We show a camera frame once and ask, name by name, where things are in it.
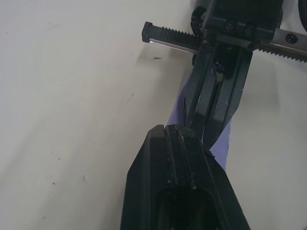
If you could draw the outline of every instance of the toothed rack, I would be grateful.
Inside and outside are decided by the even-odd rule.
[[[143,42],[155,43],[198,54],[203,38],[173,29],[154,26],[152,23],[146,22],[142,31],[142,40]],[[237,44],[246,46],[250,42],[241,39],[236,42]],[[307,62],[307,36],[304,34],[276,29],[274,38],[271,41],[262,41],[260,44],[255,45],[253,49]]]

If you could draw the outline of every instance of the white table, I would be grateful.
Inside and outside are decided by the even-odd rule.
[[[190,31],[193,2],[0,1],[0,229],[119,229],[126,173],[192,68],[142,27]],[[254,54],[227,163],[253,230],[307,224],[306,75]]]

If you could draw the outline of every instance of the dark spot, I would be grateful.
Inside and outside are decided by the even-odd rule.
[[[127,103],[131,100],[133,96],[134,96],[134,92],[132,93],[131,97],[127,100]]]

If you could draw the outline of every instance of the black plastic housing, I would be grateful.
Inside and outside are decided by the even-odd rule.
[[[194,131],[151,129],[127,175],[121,230],[249,230],[225,171]]]
[[[206,28],[243,39],[271,41],[282,5],[283,0],[216,0]]]

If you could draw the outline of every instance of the black mechanical arm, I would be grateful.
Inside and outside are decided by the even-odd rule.
[[[193,53],[194,68],[184,126],[150,130],[128,172],[122,230],[249,229],[209,149],[239,106],[254,50],[307,62],[307,36],[279,28],[282,4],[198,0],[191,17],[194,35],[145,23],[144,42]],[[303,22],[307,4],[300,5]]]

